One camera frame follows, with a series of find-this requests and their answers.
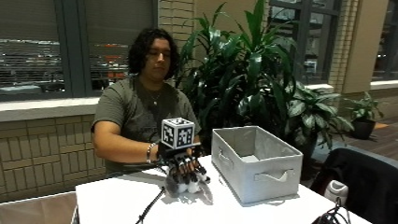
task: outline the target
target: cable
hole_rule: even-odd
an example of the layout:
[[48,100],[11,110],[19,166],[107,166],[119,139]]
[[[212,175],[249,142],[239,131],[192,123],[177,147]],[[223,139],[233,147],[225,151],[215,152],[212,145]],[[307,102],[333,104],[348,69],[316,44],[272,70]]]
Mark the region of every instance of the cable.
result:
[[161,195],[164,194],[164,191],[165,191],[165,188],[161,187],[160,194],[157,195],[157,197],[155,198],[155,200],[151,202],[151,204],[147,206],[143,214],[139,216],[139,221],[136,222],[136,224],[144,223],[145,216],[147,216],[147,214],[148,214],[148,212],[149,212],[153,204],[157,202],[157,200],[160,199]]

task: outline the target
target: black chair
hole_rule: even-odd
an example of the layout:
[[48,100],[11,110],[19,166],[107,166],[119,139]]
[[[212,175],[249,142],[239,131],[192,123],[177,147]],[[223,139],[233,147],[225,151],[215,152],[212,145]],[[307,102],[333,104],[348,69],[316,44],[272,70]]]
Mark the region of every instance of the black chair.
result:
[[324,195],[332,180],[349,186],[348,209],[373,224],[398,223],[398,168],[360,151],[331,152],[311,189]]

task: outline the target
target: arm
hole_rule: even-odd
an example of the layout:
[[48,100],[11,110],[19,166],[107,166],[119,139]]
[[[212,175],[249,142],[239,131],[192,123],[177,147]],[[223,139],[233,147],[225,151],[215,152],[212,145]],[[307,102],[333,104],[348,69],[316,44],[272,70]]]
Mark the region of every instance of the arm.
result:
[[[96,155],[118,162],[147,162],[149,143],[122,136],[120,126],[111,121],[95,124],[94,146]],[[151,149],[151,161],[157,159],[159,146]]]

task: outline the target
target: large green plant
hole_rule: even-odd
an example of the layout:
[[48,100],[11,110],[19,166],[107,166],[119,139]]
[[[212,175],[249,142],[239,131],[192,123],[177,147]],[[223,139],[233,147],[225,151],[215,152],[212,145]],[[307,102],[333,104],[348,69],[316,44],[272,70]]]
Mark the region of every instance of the large green plant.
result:
[[[284,135],[288,104],[295,88],[293,60],[280,45],[292,40],[277,34],[264,22],[265,1],[256,2],[255,11],[245,11],[249,32],[237,23],[240,32],[216,28],[224,4],[212,20],[207,15],[195,18],[200,29],[191,34],[181,49],[183,90],[192,101],[204,134],[213,128],[255,124]],[[195,51],[204,51],[203,60]]]
[[338,133],[342,137],[342,132],[353,129],[350,122],[337,115],[338,110],[332,104],[338,97],[338,93],[312,90],[297,83],[285,137],[296,147],[305,146],[320,136],[320,144],[332,148],[333,135]]
[[360,100],[345,98],[345,100],[350,101],[350,103],[353,104],[353,107],[348,107],[348,110],[350,111],[350,118],[353,120],[374,120],[376,112],[378,113],[378,116],[382,118],[385,114],[378,109],[378,101],[372,98],[369,92],[365,91],[364,94],[364,98]]

